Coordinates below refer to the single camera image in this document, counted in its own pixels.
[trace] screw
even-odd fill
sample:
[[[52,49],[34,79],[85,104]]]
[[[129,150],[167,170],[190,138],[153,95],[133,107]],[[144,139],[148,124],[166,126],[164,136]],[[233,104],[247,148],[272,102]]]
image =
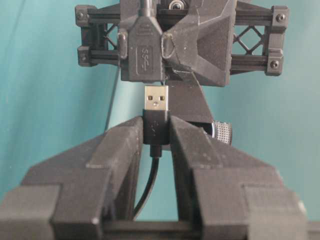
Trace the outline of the screw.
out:
[[[87,60],[87,55],[85,53],[80,55],[81,60],[84,62]]]
[[[181,8],[182,8],[182,5],[179,2],[172,5],[172,9],[174,10],[180,10]]]
[[[77,14],[76,14],[76,18],[78,19],[78,20],[81,20],[81,19],[83,19],[84,18],[84,13],[83,12],[78,12]]]
[[[280,13],[276,16],[276,20],[279,22],[279,23],[282,23],[284,20],[286,19],[286,15],[284,15],[283,13]]]
[[[183,10],[185,9],[185,3],[181,0],[174,0],[170,3],[169,9],[171,10]]]
[[[280,66],[280,62],[279,61],[272,61],[270,66],[272,69],[278,69]]]

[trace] teal wall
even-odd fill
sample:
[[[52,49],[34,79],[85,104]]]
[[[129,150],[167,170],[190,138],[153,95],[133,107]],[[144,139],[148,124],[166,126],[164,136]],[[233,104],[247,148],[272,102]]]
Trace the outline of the teal wall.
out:
[[[0,198],[31,165],[104,131],[116,68],[78,66],[74,6],[108,3],[116,1],[1,2]],[[206,98],[217,120],[233,124],[233,145],[276,166],[304,201],[308,217],[319,220],[320,1],[253,3],[291,10],[283,74],[232,76],[225,88],[206,87]],[[143,84],[118,81],[110,126],[140,115],[143,96]],[[148,151],[144,147],[138,196],[149,174]],[[172,160],[165,152],[140,219],[176,220],[175,201]]]

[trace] usb-a plug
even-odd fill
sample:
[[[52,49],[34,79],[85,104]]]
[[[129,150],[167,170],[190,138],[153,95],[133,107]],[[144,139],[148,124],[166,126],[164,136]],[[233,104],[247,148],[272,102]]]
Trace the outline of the usb-a plug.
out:
[[[168,86],[145,86],[144,87],[144,109],[155,111],[169,110],[169,88]]]
[[[168,145],[169,88],[145,86],[144,92],[143,143],[151,146]]]

